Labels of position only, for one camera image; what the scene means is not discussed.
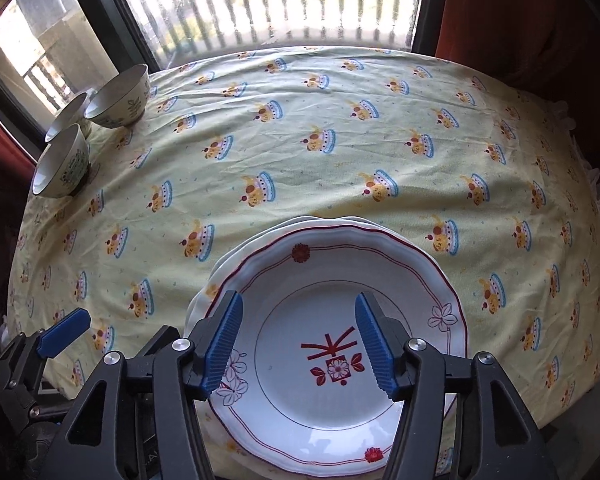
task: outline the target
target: metal screw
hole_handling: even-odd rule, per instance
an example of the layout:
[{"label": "metal screw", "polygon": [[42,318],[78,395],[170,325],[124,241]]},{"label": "metal screw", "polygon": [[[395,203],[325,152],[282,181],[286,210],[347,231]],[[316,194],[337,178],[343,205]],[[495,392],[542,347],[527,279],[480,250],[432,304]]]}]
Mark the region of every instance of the metal screw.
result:
[{"label": "metal screw", "polygon": [[109,352],[104,356],[103,361],[106,365],[114,365],[120,361],[120,354],[118,352]]},{"label": "metal screw", "polygon": [[489,352],[478,352],[478,361],[483,365],[492,365],[495,359]]},{"label": "metal screw", "polygon": [[171,348],[173,348],[176,352],[183,352],[190,346],[191,346],[191,341],[189,341],[186,338],[176,339],[176,341],[171,343]]},{"label": "metal screw", "polygon": [[421,352],[427,347],[427,343],[424,339],[420,339],[419,337],[414,337],[413,339],[409,339],[409,348],[414,352]]}]

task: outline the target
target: blue gripper pad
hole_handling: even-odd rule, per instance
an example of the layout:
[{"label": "blue gripper pad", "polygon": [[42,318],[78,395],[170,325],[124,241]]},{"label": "blue gripper pad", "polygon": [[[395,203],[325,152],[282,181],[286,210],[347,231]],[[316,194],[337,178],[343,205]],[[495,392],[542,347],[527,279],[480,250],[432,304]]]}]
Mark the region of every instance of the blue gripper pad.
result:
[{"label": "blue gripper pad", "polygon": [[78,339],[91,326],[91,316],[83,308],[72,310],[57,324],[47,329],[36,351],[41,358],[53,359],[62,350]]},{"label": "blue gripper pad", "polygon": [[[402,348],[396,341],[392,341],[392,349],[387,342],[385,334],[382,332],[378,321],[384,318],[378,302],[371,292],[363,292],[356,298],[356,324],[365,346],[366,354],[369,357],[371,368],[374,371],[378,387],[383,390],[390,399],[393,399],[398,393],[398,383],[395,380],[395,360],[402,357]],[[387,334],[392,340],[395,335]]]},{"label": "blue gripper pad", "polygon": [[235,338],[242,323],[242,296],[236,292],[228,305],[223,303],[224,301],[221,301],[218,312],[213,316],[220,315],[222,318],[206,350],[205,371],[200,381],[200,388],[206,393],[207,397],[210,397],[211,393],[220,386],[226,364],[231,356],[231,350],[234,348]]}]

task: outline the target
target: stack of plates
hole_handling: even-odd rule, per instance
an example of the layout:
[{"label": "stack of plates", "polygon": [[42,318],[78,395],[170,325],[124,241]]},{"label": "stack of plates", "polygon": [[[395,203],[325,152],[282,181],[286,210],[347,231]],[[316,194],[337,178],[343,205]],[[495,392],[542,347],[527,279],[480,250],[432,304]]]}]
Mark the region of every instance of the stack of plates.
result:
[{"label": "stack of plates", "polygon": [[232,458],[266,478],[350,477],[386,464],[402,403],[378,388],[360,339],[354,300],[363,290],[411,336],[466,357],[460,301],[437,263],[362,218],[300,217],[236,247],[191,301],[186,333],[227,290],[242,294],[244,317],[199,416],[220,446],[237,443]]}]

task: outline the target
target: bowl rim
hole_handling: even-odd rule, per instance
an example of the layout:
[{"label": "bowl rim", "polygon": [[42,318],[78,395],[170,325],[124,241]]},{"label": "bowl rim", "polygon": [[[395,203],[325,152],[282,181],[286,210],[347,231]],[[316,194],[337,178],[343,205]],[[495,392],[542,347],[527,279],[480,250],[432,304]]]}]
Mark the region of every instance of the bowl rim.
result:
[{"label": "bowl rim", "polygon": [[137,67],[139,66],[143,66],[144,70],[142,70],[142,74],[140,75],[138,81],[136,82],[136,84],[138,84],[138,82],[140,82],[140,80],[144,77],[145,74],[148,73],[149,71],[149,67],[146,63],[138,63],[133,65],[132,67],[127,68],[124,72],[120,72],[117,76],[115,76],[114,78],[110,79],[109,81],[107,81],[102,88],[100,88],[100,90],[98,90],[93,98],[91,99],[91,102],[89,102],[89,105],[86,107],[85,111],[84,111],[84,118],[89,120],[89,121],[93,121],[95,118],[99,117],[102,114],[105,114],[108,110],[110,110],[111,108],[113,108],[115,105],[117,105],[120,101],[122,101],[122,99],[124,99],[126,97],[126,95],[129,93],[128,91],[120,98],[118,99],[116,102],[110,104],[109,106],[107,106],[106,108],[104,108],[103,111],[98,112],[97,114],[93,115],[93,111],[92,113],[89,112],[89,108],[91,108],[91,105],[94,104],[94,102],[96,101],[96,98],[98,97],[98,95],[100,94],[100,92],[102,92],[108,85],[110,85],[111,83],[113,83],[116,79],[118,79],[119,77],[122,77],[123,75],[126,75],[128,72],[131,72],[134,69],[137,69]]},{"label": "bowl rim", "polygon": [[[82,134],[82,130],[80,129],[80,124],[78,123],[73,123],[73,124],[69,124],[69,126],[67,126],[66,128],[63,128],[62,130],[60,130],[58,132],[58,135],[67,132],[68,130],[74,129],[74,126],[76,128],[78,128],[75,133],[74,133],[74,140],[72,141],[71,145],[69,146],[69,150],[67,151],[70,152],[71,148],[74,146],[75,144],[75,139],[77,139],[78,134]],[[42,160],[42,158],[45,156],[45,153],[48,152],[49,150],[51,150],[52,148],[52,144],[49,143],[46,148],[45,151],[42,152],[42,155],[40,155],[40,158],[38,159],[38,163],[36,164],[36,169],[33,172],[33,178],[31,179],[31,192],[33,193],[33,195],[35,196],[39,196],[48,186],[49,184],[56,178],[56,175],[58,174],[58,172],[60,171],[60,168],[62,168],[62,163],[64,162],[64,159],[62,160],[62,162],[60,163],[60,165],[56,168],[56,171],[54,172],[54,174],[49,178],[49,180],[47,181],[47,183],[41,187],[37,192],[35,191],[35,178],[36,178],[36,174],[38,173],[38,168],[40,166],[40,160]]]},{"label": "bowl rim", "polygon": [[65,113],[68,113],[68,110],[72,110],[72,105],[76,108],[75,108],[75,110],[72,111],[72,113],[69,115],[68,118],[73,117],[76,113],[78,113],[80,111],[80,108],[83,108],[83,107],[84,107],[84,109],[82,110],[82,115],[84,116],[84,112],[86,111],[86,109],[90,103],[90,101],[89,102],[87,101],[88,98],[89,98],[89,95],[87,94],[87,92],[81,92],[77,96],[75,96],[73,99],[71,99],[71,101],[69,101],[62,110],[60,110],[60,113],[58,115],[56,115],[56,118],[51,123],[51,126],[49,126],[49,129],[46,131],[45,142],[51,142],[51,140],[53,140],[62,130],[68,128],[72,124],[75,124],[75,122],[69,123],[69,124],[67,124],[67,126],[62,126],[62,127],[60,127],[60,124],[59,124],[59,123],[61,123],[61,119],[64,119],[64,117],[62,115]]}]

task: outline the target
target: blue clip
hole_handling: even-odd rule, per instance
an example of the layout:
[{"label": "blue clip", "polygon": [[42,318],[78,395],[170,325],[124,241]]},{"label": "blue clip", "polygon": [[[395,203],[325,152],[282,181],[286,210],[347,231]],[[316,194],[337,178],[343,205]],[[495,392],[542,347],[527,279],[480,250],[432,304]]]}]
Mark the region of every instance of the blue clip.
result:
[{"label": "blue clip", "polygon": [[53,359],[62,350],[78,339],[91,326],[91,316],[83,308],[72,310],[57,324],[40,336],[36,351],[45,359]]}]

